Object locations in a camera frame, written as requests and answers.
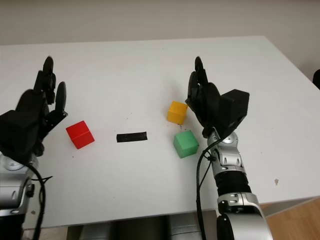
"black cable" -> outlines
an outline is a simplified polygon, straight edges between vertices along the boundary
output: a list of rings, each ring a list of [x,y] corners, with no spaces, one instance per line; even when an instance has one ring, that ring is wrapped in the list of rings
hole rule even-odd
[[[46,187],[45,187],[45,183],[43,181],[43,178],[41,177],[40,173],[38,172],[38,170],[32,166],[30,163],[22,163],[21,164],[25,165],[27,168],[29,168],[38,178],[37,180],[40,182],[40,193],[39,196],[42,196],[42,199],[40,199],[39,197],[39,203],[40,203],[40,211],[38,214],[38,219],[36,221],[36,225],[35,225],[35,229],[34,229],[34,233],[33,233],[33,238],[32,240],[38,240],[40,237],[40,232],[41,232],[41,224],[42,221],[44,219],[44,214],[45,214],[45,207],[46,207]]]
[[[48,177],[42,178],[43,184],[46,184],[46,182],[47,182],[49,179],[53,178],[53,177],[54,177],[54,176],[48,176]],[[42,202],[41,196],[42,196],[42,187],[40,188],[40,191],[39,191],[39,202],[40,202],[40,203]]]
[[[206,175],[207,175],[207,173],[208,173],[208,171],[209,171],[209,169],[210,169],[210,166],[212,165],[212,160],[209,160],[209,161],[210,161],[210,163],[209,163],[209,165],[208,165],[208,167],[207,167],[207,169],[206,169],[206,171],[205,171],[205,173],[204,173],[204,175],[203,175],[203,178],[202,178],[202,180],[201,180],[201,182],[200,182],[199,188],[201,188],[201,185],[202,185],[202,183],[203,183],[204,180],[205,180],[205,177],[206,177]]]
[[[202,162],[202,159],[204,158],[205,154],[209,152],[209,150],[211,148],[213,148],[215,145],[221,143],[226,137],[228,137],[234,130],[236,130],[237,128],[237,125],[232,129],[230,130],[229,132],[227,132],[225,134],[224,137],[220,138],[219,140],[211,143],[209,146],[206,147],[205,150],[202,151],[200,157],[199,157],[199,160],[198,160],[198,163],[197,163],[197,166],[196,166],[196,214],[197,214],[197,217],[198,217],[198,223],[199,223],[199,227],[200,227],[200,231],[201,231],[201,237],[202,237],[202,240],[207,240],[206,238],[206,232],[205,232],[205,225],[204,225],[204,218],[203,218],[203,215],[202,215],[202,209],[201,209],[201,200],[200,200],[200,188],[201,188],[201,184],[200,184],[200,166],[201,166],[201,162]],[[207,168],[207,171],[206,173],[204,174],[203,176],[203,179],[201,181],[201,183],[203,182],[203,180],[205,179],[205,176],[209,170],[209,167]]]

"robotic arm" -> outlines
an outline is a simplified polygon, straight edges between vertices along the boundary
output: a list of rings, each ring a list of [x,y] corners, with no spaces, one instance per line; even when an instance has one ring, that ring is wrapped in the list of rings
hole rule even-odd
[[[59,84],[55,96],[53,67],[53,59],[47,57],[34,88],[23,93],[15,110],[0,115],[0,239],[21,239],[29,198],[34,195],[33,174],[41,184],[41,207],[33,239],[40,235],[46,190],[37,171],[37,157],[44,153],[44,138],[68,115],[66,84]],[[55,109],[49,111],[48,105],[54,102]]]
[[[272,240],[266,218],[256,195],[248,185],[247,174],[238,151],[234,130],[248,111],[249,93],[234,89],[220,95],[217,87],[208,82],[200,57],[195,59],[188,97],[185,101],[203,126],[202,135],[208,147],[197,166],[197,216],[202,239],[206,239],[201,201],[199,171],[202,158],[210,151],[210,163],[218,188],[218,240]]]

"green cube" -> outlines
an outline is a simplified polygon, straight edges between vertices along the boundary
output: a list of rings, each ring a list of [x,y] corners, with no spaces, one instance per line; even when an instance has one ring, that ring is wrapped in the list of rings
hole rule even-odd
[[[181,159],[195,154],[199,147],[197,139],[190,130],[175,135],[173,145]]]

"yellow cube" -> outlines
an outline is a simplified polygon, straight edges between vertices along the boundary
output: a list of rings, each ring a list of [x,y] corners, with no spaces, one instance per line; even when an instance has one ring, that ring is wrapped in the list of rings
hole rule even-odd
[[[168,121],[182,125],[187,115],[188,105],[173,101],[168,111]]]

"tabletop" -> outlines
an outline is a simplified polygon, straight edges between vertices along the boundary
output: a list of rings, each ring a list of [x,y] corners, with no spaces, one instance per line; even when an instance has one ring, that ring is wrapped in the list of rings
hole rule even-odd
[[[183,125],[167,121],[172,101],[187,98],[196,56],[221,94],[250,93],[236,133],[259,202],[320,195],[320,91],[265,37],[0,46],[1,113],[33,88],[49,55],[57,83],[66,83],[68,116],[45,138],[39,157],[42,177],[53,176],[45,184],[43,227],[196,210],[196,166],[207,142],[190,109]],[[76,149],[66,128],[82,120],[95,142]],[[180,159],[173,140],[186,130],[200,147]],[[146,132],[148,140],[117,143],[117,134],[135,132]],[[202,208],[216,209],[217,197],[210,170]],[[25,228],[34,228],[38,211],[34,197]]]

